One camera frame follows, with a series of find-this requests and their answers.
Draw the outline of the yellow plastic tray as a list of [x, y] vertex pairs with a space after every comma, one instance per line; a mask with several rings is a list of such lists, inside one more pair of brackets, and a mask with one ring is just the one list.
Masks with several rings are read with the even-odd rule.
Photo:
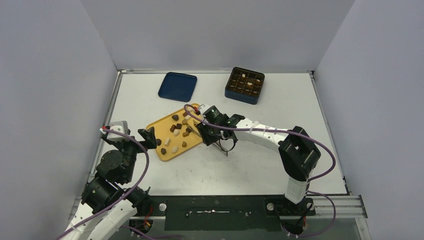
[[[173, 120], [172, 115], [178, 115], [179, 120]], [[156, 148], [156, 153], [161, 161], [170, 161], [202, 143], [201, 138], [192, 133], [187, 127], [187, 124], [193, 124], [194, 122], [198, 123], [197, 120], [186, 114], [185, 110], [181, 108], [147, 125], [147, 128], [154, 127], [155, 137], [162, 141], [161, 145]], [[178, 136], [174, 136], [173, 132], [170, 131], [171, 126], [176, 124], [182, 124], [182, 128], [178, 129]], [[189, 132], [189, 136], [183, 137], [184, 132]], [[167, 138], [171, 139], [169, 146], [165, 146]], [[186, 142], [187, 146], [182, 147], [182, 142]], [[177, 153], [172, 153], [172, 148], [174, 147], [179, 148]], [[161, 153], [162, 148], [166, 149], [166, 154]]]

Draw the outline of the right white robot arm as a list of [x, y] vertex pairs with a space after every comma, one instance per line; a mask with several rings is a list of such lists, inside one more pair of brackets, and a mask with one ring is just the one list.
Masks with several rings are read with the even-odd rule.
[[321, 152], [308, 140], [303, 128], [295, 126], [288, 133], [285, 129], [269, 127], [239, 114], [228, 116], [214, 105], [202, 104], [197, 109], [205, 120], [196, 126], [205, 145], [226, 140], [232, 140], [234, 144], [245, 141], [278, 153], [288, 175], [282, 201], [284, 210], [295, 214], [302, 209], [307, 182], [321, 157]]

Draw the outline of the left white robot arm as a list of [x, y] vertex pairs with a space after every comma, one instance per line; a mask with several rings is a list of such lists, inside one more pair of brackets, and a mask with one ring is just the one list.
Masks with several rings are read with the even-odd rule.
[[157, 148], [154, 127], [138, 129], [142, 141], [131, 136], [123, 125], [103, 126], [100, 132], [102, 140], [115, 149], [101, 157], [94, 178], [86, 184], [79, 207], [59, 240], [107, 240], [131, 217], [148, 217], [153, 212], [149, 190], [139, 187], [149, 168], [148, 155], [137, 182], [127, 189], [122, 185], [131, 182], [137, 155]]

